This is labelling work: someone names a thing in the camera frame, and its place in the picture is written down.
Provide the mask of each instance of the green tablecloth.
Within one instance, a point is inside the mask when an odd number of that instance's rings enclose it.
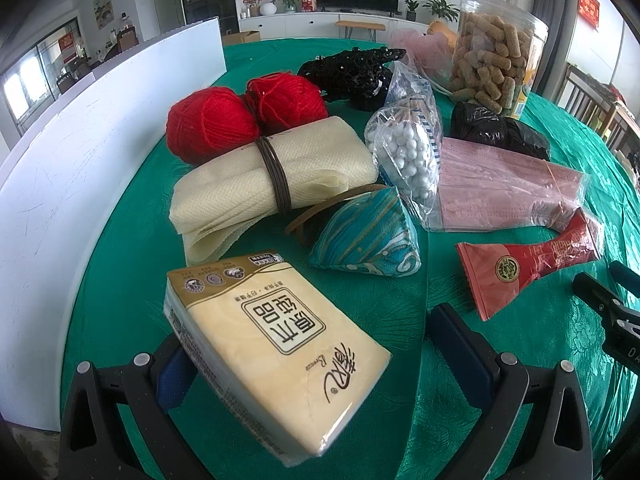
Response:
[[[228,47],[228,72],[218,85],[243,92],[250,78],[278,70],[297,71],[306,60],[358,44],[347,40],[279,40]],[[446,131],[452,104],[437,96]],[[362,134],[370,114],[344,102],[329,105]],[[400,279],[380,278],[306,264],[306,251],[282,234],[294,217],[273,216],[252,228],[228,252],[246,254],[276,248],[393,358],[353,421],[320,459],[284,469],[238,424],[205,381],[198,377],[172,417],[200,459],[224,479],[432,479],[453,455],[478,418],[430,341],[423,342],[426,312],[449,301],[465,322],[497,351],[514,352],[529,365],[574,362],[587,404],[597,468],[616,435],[636,386],[636,377],[602,354],[599,318],[571,293],[573,276],[585,270],[607,283],[611,260],[640,267],[640,204],[622,167],[596,134],[565,111],[532,95],[522,118],[543,132],[552,161],[591,175],[590,209],[606,228],[606,253],[598,262],[571,267],[533,283],[489,322],[475,311],[454,249],[459,241],[534,243],[554,234],[545,228],[488,234],[420,231],[422,269]],[[166,148],[164,139],[130,183],[102,232],[76,299],[65,350],[62,399],[76,364],[128,362],[153,351],[170,328],[162,315],[165,273],[184,266],[180,237],[168,220],[172,189],[189,167]],[[146,450],[128,408],[127,430],[146,471],[162,478]],[[524,427],[518,420],[492,476],[507,467]]]

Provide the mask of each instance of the red candy wrapper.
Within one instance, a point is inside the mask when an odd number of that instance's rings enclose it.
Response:
[[[478,313],[487,321],[529,283],[572,265],[599,259],[582,209],[566,229],[541,244],[456,244]]]

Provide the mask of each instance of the white cabinet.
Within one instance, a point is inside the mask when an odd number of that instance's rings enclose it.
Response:
[[[376,40],[379,43],[388,43],[395,30],[412,28],[427,34],[429,28],[424,23],[408,22],[397,18],[385,16],[373,16],[372,14],[355,14],[339,12],[290,12],[274,14],[273,16],[259,16],[258,18],[245,18],[240,20],[240,32],[257,30],[262,40],[274,40],[276,38],[344,38],[344,27],[336,27],[335,22],[340,20],[347,22],[379,23],[386,30],[376,32]],[[369,31],[366,28],[353,28],[352,40],[369,40]]]
[[[300,12],[284,15],[287,38],[338,38],[338,14]]]
[[[371,16],[370,14],[355,14],[354,12],[348,12],[347,14],[340,15],[341,21],[347,22],[359,22],[359,23],[376,23],[384,25],[386,30],[376,31],[376,41],[379,43],[388,43],[391,39],[391,34],[396,30],[396,20],[391,18],[382,18],[377,16]],[[344,27],[340,27],[340,37],[344,38]],[[351,33],[352,40],[369,40],[369,30],[366,28],[354,28]]]
[[[396,30],[401,30],[402,28],[412,28],[413,30],[417,30],[418,32],[421,32],[426,36],[427,30],[429,30],[429,25],[425,25],[424,23],[408,22],[407,20],[400,20],[396,25]]]
[[[239,21],[240,32],[257,30],[260,32],[261,40],[274,40],[275,38],[286,38],[284,15],[261,16],[260,18],[245,18]]]

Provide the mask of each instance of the white vase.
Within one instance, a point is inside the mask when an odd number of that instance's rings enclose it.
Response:
[[[276,7],[276,4],[273,2],[267,2],[260,7],[260,14],[263,16],[271,16],[272,14],[275,14],[277,10],[278,7]]]

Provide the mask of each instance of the paper tissue package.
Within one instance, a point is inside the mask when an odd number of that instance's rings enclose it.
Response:
[[[331,446],[390,359],[273,252],[172,270],[164,314],[225,406],[286,466]]]

